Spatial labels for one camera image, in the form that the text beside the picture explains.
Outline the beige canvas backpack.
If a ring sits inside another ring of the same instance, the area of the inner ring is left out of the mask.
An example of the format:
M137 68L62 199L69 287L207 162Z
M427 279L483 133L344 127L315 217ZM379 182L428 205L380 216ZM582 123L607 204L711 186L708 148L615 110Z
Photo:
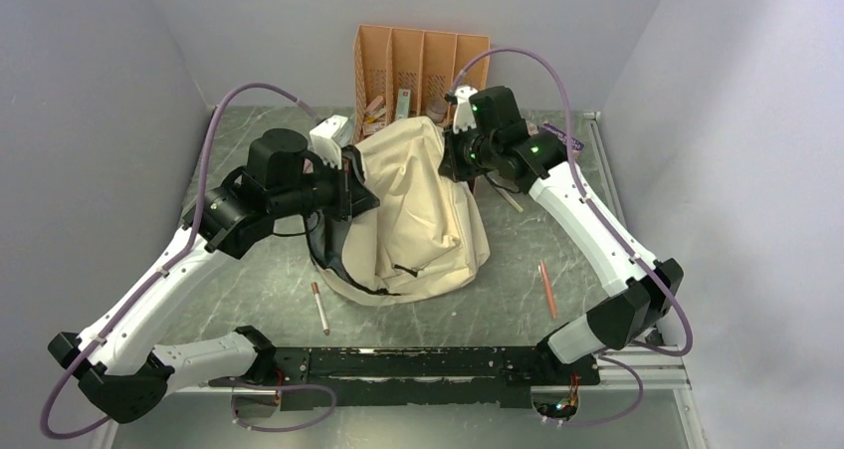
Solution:
M398 120L347 146L376 208L349 221L324 217L308 237L317 273L364 306L408 304L473 282L490 257L475 197L440 175L443 129L426 116Z

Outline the purple Treehouse book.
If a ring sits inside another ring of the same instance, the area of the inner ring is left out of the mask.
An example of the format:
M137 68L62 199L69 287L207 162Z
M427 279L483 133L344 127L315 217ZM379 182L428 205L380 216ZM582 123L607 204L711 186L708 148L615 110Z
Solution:
M584 149L584 143L575 137L569 137L568 134L550 122L544 122L540 130L554 134L564 145L571 145L572 151L578 155Z

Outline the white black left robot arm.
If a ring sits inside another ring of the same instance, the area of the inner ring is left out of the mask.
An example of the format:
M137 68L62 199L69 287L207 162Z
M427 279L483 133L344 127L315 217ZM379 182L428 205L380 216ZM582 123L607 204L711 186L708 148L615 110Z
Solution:
M314 230L378 203L365 186L356 147L267 130L251 143L244 165L196 200L156 265L83 332L57 334L49 352L90 403L122 424L202 382L270 382L277 373L275 347L251 326L182 345L164 345L161 338L191 293L272 237L278 220L300 216Z

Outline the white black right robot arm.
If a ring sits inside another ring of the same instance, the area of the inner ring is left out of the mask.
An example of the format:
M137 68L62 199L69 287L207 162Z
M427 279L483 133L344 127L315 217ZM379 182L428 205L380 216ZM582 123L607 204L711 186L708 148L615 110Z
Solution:
M446 127L440 172L468 181L490 172L543 208L592 266L605 299L550 333L537 357L547 382L563 382L575 362L602 349L622 349L666 316L684 273L674 259L659 260L595 196L563 140L530 131L514 93L498 86L461 86L446 96L454 108Z

